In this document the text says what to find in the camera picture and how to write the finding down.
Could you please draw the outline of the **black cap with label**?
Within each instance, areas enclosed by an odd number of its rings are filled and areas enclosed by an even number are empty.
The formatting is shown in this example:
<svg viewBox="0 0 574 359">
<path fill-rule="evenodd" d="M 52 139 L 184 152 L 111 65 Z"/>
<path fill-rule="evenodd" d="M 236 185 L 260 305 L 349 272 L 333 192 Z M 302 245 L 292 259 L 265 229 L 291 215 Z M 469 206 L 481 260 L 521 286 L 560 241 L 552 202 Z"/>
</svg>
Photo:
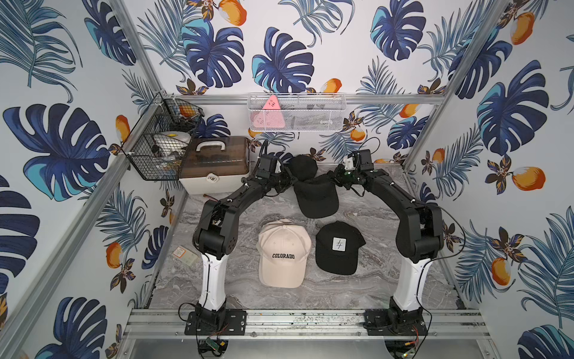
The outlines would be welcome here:
<svg viewBox="0 0 574 359">
<path fill-rule="evenodd" d="M 326 224 L 315 236 L 317 266 L 336 275 L 353 275 L 359 250 L 366 241 L 360 231 L 343 221 Z"/>
</svg>

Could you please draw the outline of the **beige cap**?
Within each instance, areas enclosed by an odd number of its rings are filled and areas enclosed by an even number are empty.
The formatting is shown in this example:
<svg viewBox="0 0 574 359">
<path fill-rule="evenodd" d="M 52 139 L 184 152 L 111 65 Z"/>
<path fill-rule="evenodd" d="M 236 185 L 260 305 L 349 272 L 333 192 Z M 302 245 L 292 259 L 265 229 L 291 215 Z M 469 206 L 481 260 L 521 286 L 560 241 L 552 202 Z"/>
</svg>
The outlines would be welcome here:
<svg viewBox="0 0 574 359">
<path fill-rule="evenodd" d="M 288 219 L 265 224 L 259 232 L 259 279 L 267 287 L 294 289 L 303 284 L 312 240 Z"/>
</svg>

